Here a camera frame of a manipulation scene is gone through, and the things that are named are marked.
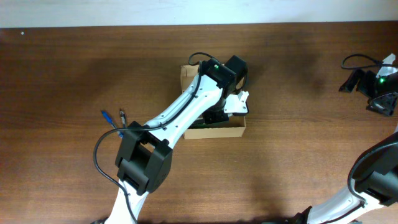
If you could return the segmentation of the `green tape roll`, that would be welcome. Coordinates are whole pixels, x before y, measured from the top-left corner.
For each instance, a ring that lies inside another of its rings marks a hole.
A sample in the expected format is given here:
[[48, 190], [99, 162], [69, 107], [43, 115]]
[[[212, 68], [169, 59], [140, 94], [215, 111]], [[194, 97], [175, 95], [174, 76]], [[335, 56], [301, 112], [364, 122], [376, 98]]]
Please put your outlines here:
[[202, 123], [202, 124], [192, 124], [189, 128], [191, 129], [196, 129], [196, 128], [205, 128], [206, 124]]

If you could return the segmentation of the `blue ballpoint pen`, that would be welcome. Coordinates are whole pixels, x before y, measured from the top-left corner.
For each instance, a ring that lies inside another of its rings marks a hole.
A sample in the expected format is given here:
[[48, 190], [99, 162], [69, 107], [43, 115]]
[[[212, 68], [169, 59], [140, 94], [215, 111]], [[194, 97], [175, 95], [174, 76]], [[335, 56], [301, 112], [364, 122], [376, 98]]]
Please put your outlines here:
[[113, 128], [113, 129], [118, 129], [116, 126], [115, 122], [113, 121], [112, 117], [108, 114], [107, 111], [101, 110], [101, 114], [103, 115], [104, 119], [107, 121], [107, 123]]

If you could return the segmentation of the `clear black ballpoint pen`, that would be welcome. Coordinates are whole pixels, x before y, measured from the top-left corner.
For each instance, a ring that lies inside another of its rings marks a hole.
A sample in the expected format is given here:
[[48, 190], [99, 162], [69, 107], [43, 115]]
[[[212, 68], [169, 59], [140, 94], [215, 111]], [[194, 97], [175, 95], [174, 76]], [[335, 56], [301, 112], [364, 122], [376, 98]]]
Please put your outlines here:
[[123, 128], [127, 127], [126, 115], [122, 109], [119, 110], [119, 116], [123, 125]]

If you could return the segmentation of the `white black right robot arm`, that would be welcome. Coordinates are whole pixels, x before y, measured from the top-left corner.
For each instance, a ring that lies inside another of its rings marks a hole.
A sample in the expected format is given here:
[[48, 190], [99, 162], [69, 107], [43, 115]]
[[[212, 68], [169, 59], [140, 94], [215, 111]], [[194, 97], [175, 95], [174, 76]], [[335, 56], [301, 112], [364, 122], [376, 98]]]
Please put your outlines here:
[[[350, 67], [340, 92], [356, 90], [368, 99], [367, 110], [392, 116], [397, 111], [396, 55]], [[397, 202], [397, 133], [364, 151], [354, 162], [347, 184], [326, 202], [309, 206], [286, 223], [357, 223], [358, 217]]]

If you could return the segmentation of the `brown cardboard box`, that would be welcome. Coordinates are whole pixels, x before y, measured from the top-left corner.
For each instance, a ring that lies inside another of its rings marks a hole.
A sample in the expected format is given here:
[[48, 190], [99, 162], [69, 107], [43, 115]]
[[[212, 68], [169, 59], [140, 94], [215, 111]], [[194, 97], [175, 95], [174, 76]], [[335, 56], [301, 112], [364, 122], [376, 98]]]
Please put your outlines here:
[[[180, 67], [180, 84], [184, 92], [197, 74], [198, 65], [182, 65]], [[207, 139], [207, 138], [233, 138], [242, 137], [246, 129], [245, 116], [230, 116], [229, 121], [209, 124], [205, 128], [188, 128], [184, 134], [184, 139]]]

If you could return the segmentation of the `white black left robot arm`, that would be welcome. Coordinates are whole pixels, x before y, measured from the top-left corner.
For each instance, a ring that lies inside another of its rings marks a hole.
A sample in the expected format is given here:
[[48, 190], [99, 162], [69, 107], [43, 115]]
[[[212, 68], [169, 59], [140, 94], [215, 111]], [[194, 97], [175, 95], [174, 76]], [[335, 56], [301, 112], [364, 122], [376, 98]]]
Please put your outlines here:
[[234, 55], [221, 63], [210, 57], [196, 66], [191, 84], [161, 114], [144, 125], [134, 121], [114, 130], [123, 135], [115, 158], [117, 177], [103, 170], [100, 174], [118, 186], [118, 195], [111, 214], [101, 223], [137, 223], [147, 196], [167, 178], [173, 148], [189, 127], [248, 114], [248, 93], [243, 90], [248, 66], [243, 59]]

